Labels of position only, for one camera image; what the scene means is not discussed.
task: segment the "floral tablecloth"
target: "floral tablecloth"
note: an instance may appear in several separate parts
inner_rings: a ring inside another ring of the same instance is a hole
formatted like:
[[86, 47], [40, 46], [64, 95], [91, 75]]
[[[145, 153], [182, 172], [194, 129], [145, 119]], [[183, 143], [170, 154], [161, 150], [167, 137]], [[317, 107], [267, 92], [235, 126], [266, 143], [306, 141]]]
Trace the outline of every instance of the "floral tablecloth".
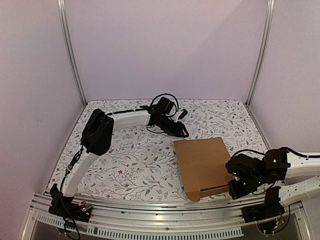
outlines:
[[[149, 104], [150, 100], [89, 102], [60, 156], [48, 188], [60, 184], [94, 109], [110, 113]], [[190, 134], [188, 139], [222, 137], [230, 154], [241, 149], [267, 150], [241, 101], [186, 99], [179, 100], [179, 105], [188, 111], [182, 120]], [[173, 144], [178, 139], [181, 138], [151, 133], [145, 126], [114, 132], [108, 153], [91, 165], [76, 194], [138, 201], [186, 201]], [[223, 193], [202, 201], [228, 197]]]

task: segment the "cardboard box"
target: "cardboard box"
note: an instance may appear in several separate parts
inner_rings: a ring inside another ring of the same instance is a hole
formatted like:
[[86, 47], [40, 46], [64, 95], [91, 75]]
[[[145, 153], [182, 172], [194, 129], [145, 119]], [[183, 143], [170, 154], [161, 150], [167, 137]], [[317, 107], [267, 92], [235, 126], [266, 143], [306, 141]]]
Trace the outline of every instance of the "cardboard box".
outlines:
[[230, 155], [221, 137], [179, 140], [174, 148], [184, 191], [191, 201], [229, 191], [228, 182], [234, 177], [225, 167]]

